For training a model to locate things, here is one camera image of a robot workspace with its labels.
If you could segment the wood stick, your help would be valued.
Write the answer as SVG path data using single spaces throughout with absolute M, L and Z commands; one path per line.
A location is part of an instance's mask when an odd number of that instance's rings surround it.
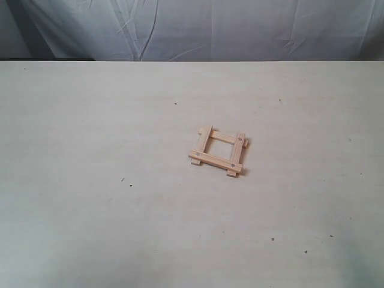
M 210 138 L 210 135 L 211 135 L 211 132 L 212 132 L 212 128 L 213 126 L 212 125 L 209 125 L 209 126 L 205 126 L 203 128 L 201 128 L 200 130 L 200 138 L 197 142 L 197 145 L 196 147 L 190 152 L 190 154 L 192 156 L 198 156 L 200 155 L 201 153 L 204 153 L 205 151 L 205 148 L 206 148 L 206 145 L 207 145 L 207 142 Z
M 246 148 L 248 146 L 248 140 L 242 136 L 228 136 L 224 135 L 218 131 L 212 131 L 209 136 L 213 140 L 218 140 L 224 143 L 231 144 L 233 146 L 238 146 L 239 144 L 242 144 L 243 148 Z

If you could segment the wooden stick with holes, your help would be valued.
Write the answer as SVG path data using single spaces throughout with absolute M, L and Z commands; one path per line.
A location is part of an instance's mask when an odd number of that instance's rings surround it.
M 239 133 L 239 134 L 237 134 L 237 136 L 240 136 L 240 137 L 244 136 L 245 137 L 245 134 Z M 231 157 L 230 157 L 230 166 L 232 168 L 235 168 L 236 165 L 239 164 L 242 148 L 243 148 L 242 144 L 239 144 L 238 146 L 233 147 Z
M 232 171 L 234 173 L 240 173 L 242 170 L 242 164 L 234 163 L 232 161 L 219 158 L 204 152 L 198 152 L 195 150 L 191 150 L 188 156 L 192 159 L 199 160 L 206 164 L 213 165 L 215 167 L 219 167 L 225 170 Z

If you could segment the white backdrop cloth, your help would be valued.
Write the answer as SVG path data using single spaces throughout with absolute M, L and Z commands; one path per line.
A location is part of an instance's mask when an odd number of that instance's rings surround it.
M 2 1 L 1 58 L 383 59 L 382 1 Z

